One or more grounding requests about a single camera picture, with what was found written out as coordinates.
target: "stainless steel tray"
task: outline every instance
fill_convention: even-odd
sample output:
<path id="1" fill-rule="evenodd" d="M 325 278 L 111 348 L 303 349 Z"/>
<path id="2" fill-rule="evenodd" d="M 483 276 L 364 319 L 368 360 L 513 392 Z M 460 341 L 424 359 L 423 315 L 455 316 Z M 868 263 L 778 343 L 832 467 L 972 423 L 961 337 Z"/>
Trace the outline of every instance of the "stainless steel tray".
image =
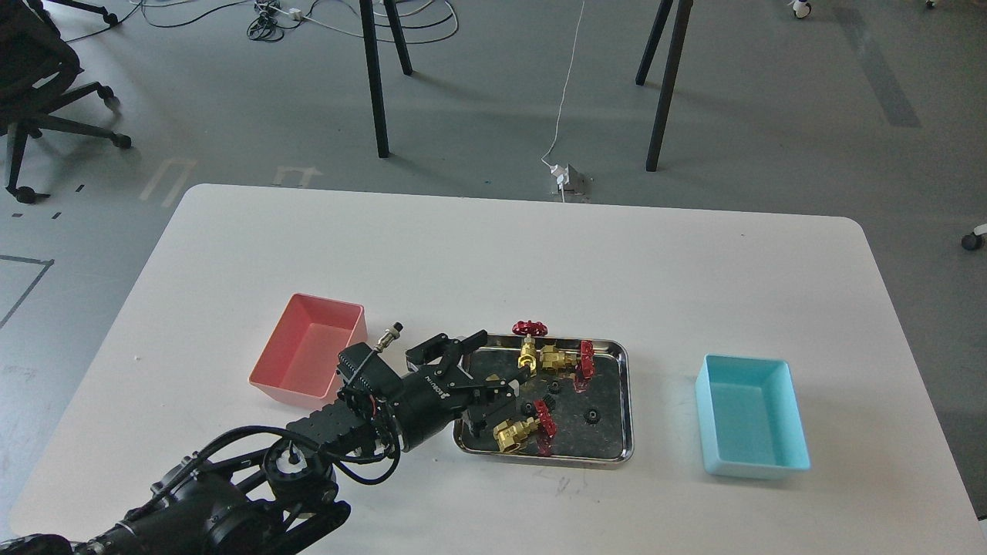
<path id="1" fill-rule="evenodd" d="M 498 373 L 505 367 L 517 367 L 517 357 L 521 348 L 520 336 L 489 336 L 487 346 L 480 348 L 463 360 L 464 366 L 473 375 L 488 376 Z M 579 352 L 580 339 L 574 338 L 535 338 L 539 351 L 546 345 L 555 345 L 560 351 Z M 529 462 L 560 466 L 580 464 L 617 464 L 631 457 L 634 452 L 634 439 L 631 427 L 631 386 L 628 382 L 627 352 L 620 344 L 612 341 L 591 340 L 593 361 L 596 373 L 589 387 L 576 393 L 571 378 L 559 379 L 562 390 L 551 394 L 556 399 L 552 418 L 559 431 L 551 441 L 551 454 L 540 454 L 539 442 L 534 436 L 520 449 L 501 453 L 496 441 L 489 432 L 474 437 L 462 421 L 456 421 L 453 438 L 459 448 L 468 453 L 483 454 L 504 461 Z M 518 392 L 517 418 L 524 419 L 520 407 L 527 401 L 550 395 L 549 384 L 555 376 L 539 369 L 538 374 L 520 386 Z M 589 424 L 585 412 L 595 408 L 599 412 L 599 422 Z"/>

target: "gray floor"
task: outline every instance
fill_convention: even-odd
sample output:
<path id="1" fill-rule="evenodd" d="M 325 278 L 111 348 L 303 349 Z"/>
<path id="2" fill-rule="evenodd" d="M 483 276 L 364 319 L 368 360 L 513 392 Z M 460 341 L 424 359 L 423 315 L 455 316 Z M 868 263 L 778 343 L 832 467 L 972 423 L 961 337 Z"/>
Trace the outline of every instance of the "gray floor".
<path id="1" fill-rule="evenodd" d="M 174 23 L 220 3 L 148 14 Z M 129 9 L 107 5 L 121 16 Z M 306 25 L 277 44 L 250 42 L 245 4 L 171 30 L 138 13 L 75 44 L 83 77 L 112 85 L 121 105 L 115 115 L 94 97 L 62 114 L 127 133 L 134 148 L 47 132 L 29 144 L 22 184 L 52 198 L 0 198 L 0 318 L 23 300 L 0 327 L 0 537 L 11 534 L 21 485 L 187 187 L 552 198 L 539 157 L 552 141 L 580 2 L 456 5 L 459 35 L 412 46 L 414 77 L 382 44 L 389 160 L 375 155 L 360 40 Z M 646 87 L 633 78 L 655 7 L 586 3 L 550 159 L 591 176 L 593 202 L 860 222 L 973 506 L 987 515 L 987 252 L 958 246 L 987 222 L 987 9 L 817 0 L 796 21 L 783 0 L 697 2 L 660 171 L 648 174 L 662 63 Z M 66 38 L 102 26 L 51 11 Z M 359 29 L 338 2 L 315 16 Z M 667 37 L 659 56 L 666 49 Z M 45 261 L 53 264 L 30 288 Z"/>

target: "table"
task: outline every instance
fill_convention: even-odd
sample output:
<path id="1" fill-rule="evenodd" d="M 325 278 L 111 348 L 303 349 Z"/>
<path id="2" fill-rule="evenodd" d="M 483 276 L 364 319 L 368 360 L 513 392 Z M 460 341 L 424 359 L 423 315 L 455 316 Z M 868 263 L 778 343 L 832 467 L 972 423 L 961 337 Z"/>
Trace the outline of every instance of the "table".
<path id="1" fill-rule="evenodd" d="M 437 332 L 620 342 L 636 452 L 614 469 L 505 464 L 448 430 L 306 553 L 987 550 L 867 240 L 834 217 L 202 185 L 186 194 L 11 515 L 88 538 L 182 456 L 305 411 L 247 383 L 289 296 L 362 303 L 402 350 Z M 792 367 L 813 468 L 703 470 L 705 353 Z"/>

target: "blue bin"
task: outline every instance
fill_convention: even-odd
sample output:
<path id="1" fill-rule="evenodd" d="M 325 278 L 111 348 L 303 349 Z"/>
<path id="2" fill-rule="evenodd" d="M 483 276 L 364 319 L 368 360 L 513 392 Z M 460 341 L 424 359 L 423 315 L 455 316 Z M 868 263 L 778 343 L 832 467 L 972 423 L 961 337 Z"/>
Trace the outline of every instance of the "blue bin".
<path id="1" fill-rule="evenodd" d="M 710 474 L 779 479 L 809 469 L 792 372 L 784 360 L 706 355 L 696 402 Z"/>

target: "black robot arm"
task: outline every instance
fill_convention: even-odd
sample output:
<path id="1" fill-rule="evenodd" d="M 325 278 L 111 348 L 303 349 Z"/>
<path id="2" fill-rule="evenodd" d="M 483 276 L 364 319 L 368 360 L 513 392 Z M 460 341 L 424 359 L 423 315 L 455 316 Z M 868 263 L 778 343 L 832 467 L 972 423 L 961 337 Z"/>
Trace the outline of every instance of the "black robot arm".
<path id="1" fill-rule="evenodd" d="M 0 555 L 295 555 L 341 526 L 350 506 L 336 499 L 336 470 L 375 485 L 408 451 L 462 418 L 474 434 L 516 412 L 517 386 L 527 368 L 474 376 L 464 357 L 487 343 L 480 331 L 464 340 L 439 334 L 407 351 L 409 373 L 399 376 L 379 357 L 400 336 L 395 324 L 370 347 L 340 353 L 345 386 L 336 403 L 286 429 L 231 430 L 152 485 L 152 497 L 107 532 L 71 546 L 54 535 L 0 544 Z M 270 434 L 269 448 L 213 462 L 220 449 L 247 436 Z M 378 477 L 350 465 L 390 459 Z M 234 474 L 245 478 L 234 481 Z M 273 499 L 249 494 L 267 483 Z"/>

